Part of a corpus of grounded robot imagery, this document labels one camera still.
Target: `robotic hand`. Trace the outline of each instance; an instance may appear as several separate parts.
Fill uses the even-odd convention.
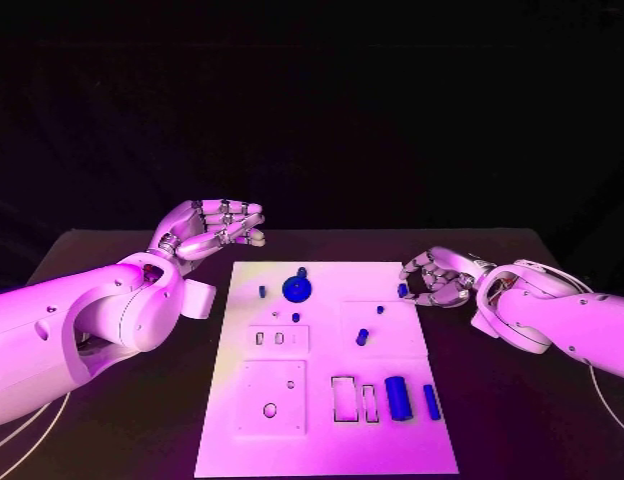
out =
[[[571,275],[529,260],[498,266],[475,255],[434,247],[405,265],[430,288],[404,299],[453,308],[476,292],[472,324],[532,353],[552,343],[577,360],[624,378],[624,298],[593,293]]]
[[[180,314],[208,318],[215,288],[183,277],[227,245],[266,245],[261,223],[261,205],[188,201],[147,252],[0,295],[0,425],[156,349]]]

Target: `small blue block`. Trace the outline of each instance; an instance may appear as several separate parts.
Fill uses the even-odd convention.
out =
[[[366,339],[369,338],[369,330],[364,328],[359,331],[359,336],[358,336],[358,345],[364,347],[366,345]]]
[[[434,393],[434,386],[424,386],[424,394],[427,395],[427,405],[430,406],[430,415],[433,420],[441,419],[441,411],[439,410],[437,394]]]

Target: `black backdrop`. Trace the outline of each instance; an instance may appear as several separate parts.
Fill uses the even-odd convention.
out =
[[[270,229],[531,227],[624,294],[624,2],[12,3],[0,290],[68,229],[235,198]]]

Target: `cable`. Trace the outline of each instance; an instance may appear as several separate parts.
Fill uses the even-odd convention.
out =
[[[13,467],[2,474],[0,480],[13,472],[13,470],[16,470],[16,467],[23,463],[23,461],[25,461],[26,458],[31,456],[31,454],[35,452],[35,449],[39,447],[41,443],[44,442],[45,437],[48,436],[49,432],[52,431],[52,428],[54,428],[55,425],[56,425],[56,421],[59,420],[59,417],[62,416],[62,412],[64,412],[64,409],[65,409],[65,407],[67,407],[67,403],[68,403],[68,401],[69,401],[69,397],[71,397],[71,392],[67,394],[67,398],[64,399],[62,408],[59,409],[59,412],[56,413],[56,417],[55,417],[55,419],[52,420],[52,424],[49,425],[46,432],[42,434],[42,437],[41,437],[41,439],[38,440],[38,443],[33,445],[33,447],[31,448],[31,450],[28,451],[28,453],[23,455],[22,459],[16,462],[16,464],[13,465]]]
[[[600,385],[597,383],[597,378],[596,378],[596,369],[593,368],[593,365],[590,366],[590,375],[593,376],[593,383],[596,384],[596,390],[597,394],[600,395],[600,399],[603,400],[604,406],[614,417],[614,420],[617,423],[622,425],[622,428],[624,429],[624,424],[622,423],[622,420],[619,419],[617,415],[614,414],[614,411],[612,410],[610,404],[607,403],[607,400],[604,399],[603,391],[600,390]]]
[[[31,424],[35,422],[35,419],[42,415],[42,412],[48,409],[48,407],[52,405],[52,403],[48,403],[39,410],[38,413],[31,417],[28,422],[19,427],[19,429],[0,441],[0,448],[13,440],[16,435],[31,426]]]

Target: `rectangular hole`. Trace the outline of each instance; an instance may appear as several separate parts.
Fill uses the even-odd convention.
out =
[[[364,406],[366,412],[366,422],[379,423],[379,408],[377,405],[377,389],[374,385],[362,387]]]
[[[359,422],[355,377],[333,377],[333,415],[336,422]]]

